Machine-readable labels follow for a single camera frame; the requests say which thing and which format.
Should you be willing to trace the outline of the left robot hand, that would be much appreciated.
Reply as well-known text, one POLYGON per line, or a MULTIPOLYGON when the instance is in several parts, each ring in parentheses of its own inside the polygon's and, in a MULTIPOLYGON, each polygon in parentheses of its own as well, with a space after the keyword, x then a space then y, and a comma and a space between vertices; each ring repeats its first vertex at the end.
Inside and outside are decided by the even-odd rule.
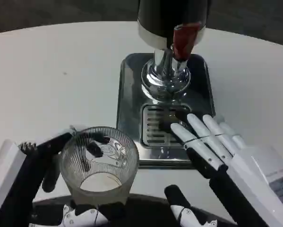
POLYGON ((67 204, 59 210, 43 209, 33 221, 33 200, 42 187, 56 184, 55 158, 73 138, 75 129, 66 129, 40 144, 16 144, 5 140, 0 148, 0 227, 101 227, 122 219, 125 206, 120 202, 93 207, 67 204))

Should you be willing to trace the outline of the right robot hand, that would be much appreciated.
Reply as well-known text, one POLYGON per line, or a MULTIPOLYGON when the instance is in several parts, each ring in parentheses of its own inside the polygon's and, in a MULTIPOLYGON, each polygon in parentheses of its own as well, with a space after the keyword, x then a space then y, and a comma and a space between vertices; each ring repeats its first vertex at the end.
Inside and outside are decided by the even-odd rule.
POLYGON ((239 227, 283 227, 283 158, 270 146, 250 146, 223 118, 178 114, 160 129, 183 146, 239 227))

